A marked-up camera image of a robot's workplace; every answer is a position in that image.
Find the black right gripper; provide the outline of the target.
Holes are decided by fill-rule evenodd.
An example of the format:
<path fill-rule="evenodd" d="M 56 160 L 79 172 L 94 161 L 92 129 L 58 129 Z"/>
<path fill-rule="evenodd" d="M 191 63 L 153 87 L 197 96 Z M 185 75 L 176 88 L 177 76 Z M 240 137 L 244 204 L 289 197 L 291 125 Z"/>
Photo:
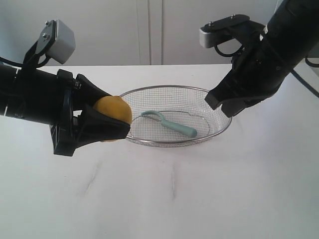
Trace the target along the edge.
<path fill-rule="evenodd" d="M 294 65 L 293 28 L 287 21 L 270 21 L 265 26 L 248 21 L 231 32 L 244 50 L 205 97 L 213 110 L 222 105 L 229 118 L 272 96 Z"/>

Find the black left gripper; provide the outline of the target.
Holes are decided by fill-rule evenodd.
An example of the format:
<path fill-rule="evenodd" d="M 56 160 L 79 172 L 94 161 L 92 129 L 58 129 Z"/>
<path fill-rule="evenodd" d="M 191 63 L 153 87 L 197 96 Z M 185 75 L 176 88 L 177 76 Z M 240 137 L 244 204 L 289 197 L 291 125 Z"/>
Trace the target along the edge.
<path fill-rule="evenodd" d="M 108 117 L 92 107 L 111 96 L 84 75 L 71 72 L 51 74 L 36 70 L 24 87 L 24 119 L 50 127 L 53 153 L 72 156 L 76 148 L 107 140 L 126 138 L 130 124 Z M 73 110 L 82 110 L 75 117 Z"/>

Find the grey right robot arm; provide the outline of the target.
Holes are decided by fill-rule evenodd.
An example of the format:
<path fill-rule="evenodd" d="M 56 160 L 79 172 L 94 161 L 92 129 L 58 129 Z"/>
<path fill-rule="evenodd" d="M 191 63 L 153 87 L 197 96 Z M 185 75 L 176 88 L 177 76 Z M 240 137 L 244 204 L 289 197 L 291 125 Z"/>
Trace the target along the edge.
<path fill-rule="evenodd" d="M 200 29 L 204 48 L 218 50 L 232 39 L 240 43 L 229 54 L 232 68 L 205 97 L 229 118 L 273 96 L 299 62 L 307 60 L 319 41 L 319 3 L 285 0 L 265 25 L 235 14 Z"/>

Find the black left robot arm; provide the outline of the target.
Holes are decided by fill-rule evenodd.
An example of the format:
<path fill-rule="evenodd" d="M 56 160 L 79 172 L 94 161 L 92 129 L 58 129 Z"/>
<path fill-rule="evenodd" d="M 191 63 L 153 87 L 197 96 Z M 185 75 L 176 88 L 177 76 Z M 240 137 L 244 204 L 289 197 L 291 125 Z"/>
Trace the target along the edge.
<path fill-rule="evenodd" d="M 0 113 L 50 126 L 53 152 L 72 156 L 82 146 L 126 138 L 130 125 L 93 108 L 104 92 L 84 75 L 0 67 Z"/>

